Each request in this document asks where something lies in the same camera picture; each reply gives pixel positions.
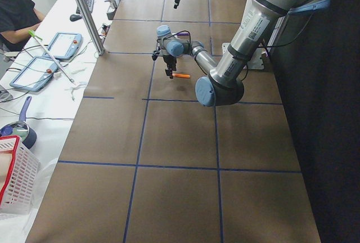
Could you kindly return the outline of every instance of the person's arm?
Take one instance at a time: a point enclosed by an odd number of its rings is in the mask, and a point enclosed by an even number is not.
[[[45,18],[45,15],[42,14],[40,11],[38,11],[36,8],[34,8],[34,12],[35,12],[36,16],[38,17],[38,19],[40,20],[40,22],[42,22]]]
[[[16,31],[4,31],[0,34],[11,43],[18,43],[24,41],[30,37],[29,30],[36,30],[40,26],[40,23],[30,26],[28,28],[19,29]]]

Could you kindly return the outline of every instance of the blue handle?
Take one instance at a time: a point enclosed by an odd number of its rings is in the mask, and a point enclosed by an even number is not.
[[[20,116],[19,116],[19,121],[26,121],[26,111],[28,110],[30,101],[32,101],[32,96],[28,96],[25,100],[25,103],[23,105],[23,107],[21,108],[21,112],[20,112]]]

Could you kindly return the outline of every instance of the red basket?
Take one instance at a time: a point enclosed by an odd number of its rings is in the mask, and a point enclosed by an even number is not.
[[[0,154],[12,155],[0,190],[0,219],[28,214],[39,160],[23,145],[19,136],[0,137]]]

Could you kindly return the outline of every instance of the brown table surface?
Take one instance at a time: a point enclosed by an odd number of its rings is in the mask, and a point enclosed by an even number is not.
[[[208,108],[151,59],[162,24],[219,59],[245,2],[121,0],[27,242],[320,242],[273,74]]]

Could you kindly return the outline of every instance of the orange marker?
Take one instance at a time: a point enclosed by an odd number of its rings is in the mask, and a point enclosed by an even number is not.
[[[173,73],[173,76],[178,78],[190,78],[189,74]]]

